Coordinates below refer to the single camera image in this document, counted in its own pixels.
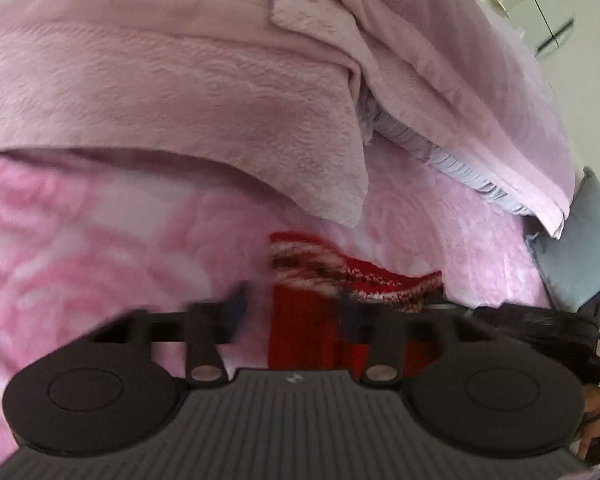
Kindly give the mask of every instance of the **black robotic device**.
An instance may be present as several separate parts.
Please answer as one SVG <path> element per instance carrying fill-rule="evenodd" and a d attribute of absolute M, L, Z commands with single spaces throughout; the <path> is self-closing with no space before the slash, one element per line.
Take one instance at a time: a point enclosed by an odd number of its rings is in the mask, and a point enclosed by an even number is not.
<path fill-rule="evenodd" d="M 370 344 L 360 382 L 346 370 L 230 380 L 216 344 L 245 310 L 243 288 L 181 313 L 135 310 L 25 368 L 4 394 L 20 449 L 0 480 L 555 480 L 584 469 L 566 449 L 580 382 L 486 324 L 378 305 L 370 329 L 341 319 L 344 337 Z M 409 340 L 442 351 L 415 378 L 401 373 Z M 163 341 L 186 343 L 186 378 L 152 362 Z"/>

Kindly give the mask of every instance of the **black cable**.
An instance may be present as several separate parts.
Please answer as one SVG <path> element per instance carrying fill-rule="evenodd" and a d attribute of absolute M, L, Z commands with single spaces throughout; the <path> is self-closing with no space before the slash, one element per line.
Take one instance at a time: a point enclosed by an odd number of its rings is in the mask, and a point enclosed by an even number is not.
<path fill-rule="evenodd" d="M 589 424 L 593 424 L 594 422 L 597 422 L 600 420 L 600 413 L 598 413 L 597 415 L 594 415 L 592 417 L 586 418 L 584 419 L 581 423 L 580 423 L 580 427 L 578 428 L 577 433 L 580 433 L 582 431 L 583 428 L 586 428 Z"/>

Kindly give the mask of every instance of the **gray pillow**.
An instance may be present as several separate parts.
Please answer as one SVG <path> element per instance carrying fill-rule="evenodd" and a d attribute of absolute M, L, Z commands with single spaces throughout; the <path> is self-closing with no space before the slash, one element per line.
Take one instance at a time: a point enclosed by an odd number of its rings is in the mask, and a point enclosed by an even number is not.
<path fill-rule="evenodd" d="M 600 182 L 590 168 L 571 205 L 562 237 L 542 232 L 526 243 L 554 307 L 576 312 L 600 291 Z"/>

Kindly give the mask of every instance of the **round black disc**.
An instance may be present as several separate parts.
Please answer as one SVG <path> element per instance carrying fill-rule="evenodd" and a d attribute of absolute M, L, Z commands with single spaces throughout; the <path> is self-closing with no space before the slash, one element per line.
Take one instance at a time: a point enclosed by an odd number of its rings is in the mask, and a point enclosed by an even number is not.
<path fill-rule="evenodd" d="M 111 452 L 153 433 L 178 399 L 174 379 L 122 344 L 70 345 L 19 372 L 2 399 L 17 439 L 45 452 Z"/>
<path fill-rule="evenodd" d="M 460 344 L 405 392 L 418 418 L 454 446 L 523 457 L 570 443 L 584 398 L 565 367 L 513 342 Z"/>

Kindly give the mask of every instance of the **ribbed gray panel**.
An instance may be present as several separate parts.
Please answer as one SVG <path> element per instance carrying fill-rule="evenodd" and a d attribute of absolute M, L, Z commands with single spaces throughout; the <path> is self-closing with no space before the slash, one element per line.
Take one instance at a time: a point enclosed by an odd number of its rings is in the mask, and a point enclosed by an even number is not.
<path fill-rule="evenodd" d="M 563 450 L 468 455 L 420 428 L 393 392 L 357 386 L 348 372 L 301 376 L 242 371 L 221 390 L 190 394 L 168 427 L 132 449 L 83 459 L 22 449 L 0 480 L 555 480 L 582 469 Z"/>

